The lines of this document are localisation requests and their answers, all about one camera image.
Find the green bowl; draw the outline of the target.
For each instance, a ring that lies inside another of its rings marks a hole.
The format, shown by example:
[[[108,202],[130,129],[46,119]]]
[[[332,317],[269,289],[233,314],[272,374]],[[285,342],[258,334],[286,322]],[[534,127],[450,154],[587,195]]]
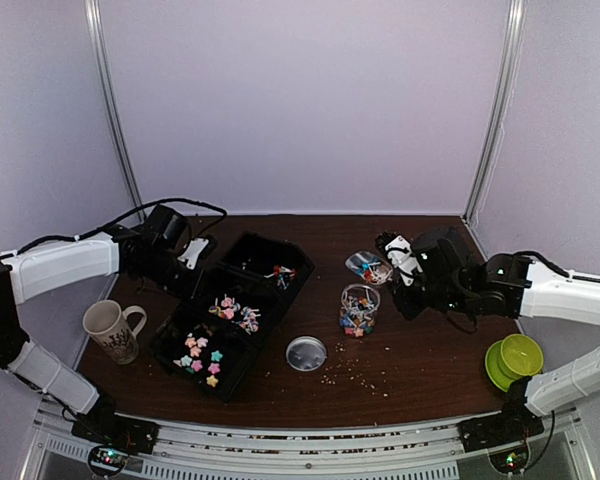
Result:
[[[500,370],[509,378],[534,376],[544,367],[544,354],[538,343],[523,334],[511,334],[497,348]]]

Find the green saucer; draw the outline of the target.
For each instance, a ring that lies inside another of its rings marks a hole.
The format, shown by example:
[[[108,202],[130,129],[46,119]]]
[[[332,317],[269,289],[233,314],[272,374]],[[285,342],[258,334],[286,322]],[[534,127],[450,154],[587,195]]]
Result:
[[[501,357],[501,346],[503,341],[497,341],[487,350],[484,358],[484,366],[488,378],[501,391],[507,392],[514,381],[523,378],[523,375],[508,373],[505,370],[504,361]]]

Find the silver metal jar lid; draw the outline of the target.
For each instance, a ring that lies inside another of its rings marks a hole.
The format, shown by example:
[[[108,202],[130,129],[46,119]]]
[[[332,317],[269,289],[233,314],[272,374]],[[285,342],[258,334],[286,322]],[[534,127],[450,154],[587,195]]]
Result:
[[[327,348],[316,337],[299,336],[288,344],[285,358],[294,370],[311,372],[324,364],[327,359]]]

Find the black three-compartment candy tray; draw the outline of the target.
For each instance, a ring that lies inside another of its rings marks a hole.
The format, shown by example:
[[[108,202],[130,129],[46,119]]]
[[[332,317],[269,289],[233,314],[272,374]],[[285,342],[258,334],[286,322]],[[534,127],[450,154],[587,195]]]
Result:
[[[298,245],[243,233],[156,331],[150,352],[167,373],[228,402],[313,270]]]

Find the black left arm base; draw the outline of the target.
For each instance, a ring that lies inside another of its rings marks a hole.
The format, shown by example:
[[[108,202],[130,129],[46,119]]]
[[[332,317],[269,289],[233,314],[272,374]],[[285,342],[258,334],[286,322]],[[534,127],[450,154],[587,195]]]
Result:
[[[115,400],[100,393],[87,413],[77,413],[64,406],[62,415],[72,423],[74,437],[94,443],[87,454],[87,466],[98,478],[119,475],[138,454],[151,454],[159,426],[148,420],[121,415]]]

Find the silver metal scoop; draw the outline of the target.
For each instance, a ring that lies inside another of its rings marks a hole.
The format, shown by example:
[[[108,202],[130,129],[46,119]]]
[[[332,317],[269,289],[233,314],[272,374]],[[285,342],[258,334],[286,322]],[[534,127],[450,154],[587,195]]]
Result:
[[[392,277],[392,267],[380,256],[369,251],[358,251],[345,260],[345,266],[364,282],[380,286]]]

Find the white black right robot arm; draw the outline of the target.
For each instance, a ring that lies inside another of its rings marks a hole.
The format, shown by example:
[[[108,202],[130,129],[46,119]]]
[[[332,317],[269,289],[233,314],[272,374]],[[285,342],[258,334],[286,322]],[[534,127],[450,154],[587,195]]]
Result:
[[[430,308],[443,314],[553,318],[600,326],[600,276],[564,270],[535,251],[500,253],[478,262],[460,232],[441,227],[412,241],[377,236],[393,268],[390,292],[403,317]],[[509,389],[509,405],[493,419],[499,440],[515,440],[531,424],[565,404],[600,391],[600,346],[544,374],[525,374]]]

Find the aluminium corner post right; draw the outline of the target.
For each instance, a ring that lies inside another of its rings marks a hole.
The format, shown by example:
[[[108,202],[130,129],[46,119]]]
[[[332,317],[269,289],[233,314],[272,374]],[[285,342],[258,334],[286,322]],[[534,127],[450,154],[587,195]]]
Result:
[[[478,167],[463,216],[465,222],[471,227],[478,224],[480,212],[484,209],[501,148],[504,120],[517,75],[526,8],[526,1],[514,0],[509,2],[506,31],[491,113]]]

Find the clear plastic jar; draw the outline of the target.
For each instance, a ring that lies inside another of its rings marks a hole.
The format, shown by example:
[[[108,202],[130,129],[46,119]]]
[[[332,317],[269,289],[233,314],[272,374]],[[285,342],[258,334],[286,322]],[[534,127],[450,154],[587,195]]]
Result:
[[[379,291],[365,284],[350,284],[340,301],[339,326],[344,334],[356,338],[371,334],[381,303]]]

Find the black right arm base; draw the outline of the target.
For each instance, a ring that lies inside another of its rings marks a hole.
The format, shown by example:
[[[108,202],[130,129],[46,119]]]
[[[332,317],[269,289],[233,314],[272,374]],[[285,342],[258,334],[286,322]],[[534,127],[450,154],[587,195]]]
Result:
[[[514,381],[500,412],[463,420],[458,424],[465,453],[488,450],[491,466],[502,474],[522,475],[544,455],[548,444],[532,459],[529,440],[544,432],[541,416],[526,406],[530,377]]]

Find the aluminium corner post left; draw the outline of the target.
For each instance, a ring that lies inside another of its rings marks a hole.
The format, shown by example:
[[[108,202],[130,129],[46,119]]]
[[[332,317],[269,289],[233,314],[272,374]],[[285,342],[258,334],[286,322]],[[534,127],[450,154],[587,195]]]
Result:
[[[106,119],[112,137],[116,158],[132,205],[142,204],[136,176],[131,164],[121,117],[116,101],[114,82],[107,55],[106,39],[102,23],[101,5],[97,0],[84,1],[87,29],[90,35],[99,82],[103,94]]]

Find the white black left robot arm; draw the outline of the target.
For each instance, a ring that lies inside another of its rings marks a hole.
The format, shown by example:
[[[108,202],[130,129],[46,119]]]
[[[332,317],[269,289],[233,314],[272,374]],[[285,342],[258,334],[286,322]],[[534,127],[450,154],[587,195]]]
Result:
[[[86,429],[101,443],[117,442],[124,433],[122,419],[98,405],[103,395],[91,381],[22,328],[18,308],[66,286],[117,274],[148,279],[173,296],[187,298],[198,262],[212,244],[210,237],[195,236],[179,248],[189,227],[184,216],[158,203],[134,227],[113,220],[84,234],[48,236],[0,253],[0,369],[86,414]]]

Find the aluminium corner post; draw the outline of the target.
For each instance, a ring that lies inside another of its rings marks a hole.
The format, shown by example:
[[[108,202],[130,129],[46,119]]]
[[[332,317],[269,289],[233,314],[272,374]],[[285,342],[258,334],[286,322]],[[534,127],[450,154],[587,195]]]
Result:
[[[142,204],[136,176],[131,164],[121,117],[116,101],[114,82],[107,55],[106,39],[102,23],[101,5],[97,0],[84,1],[87,29],[90,35],[99,82],[103,94],[106,119],[112,137],[116,158],[132,205]]]
[[[506,31],[491,113],[478,167],[463,216],[465,222],[471,227],[478,224],[480,212],[484,209],[501,148],[504,120],[517,75],[526,8],[526,1],[514,0],[509,2]]]

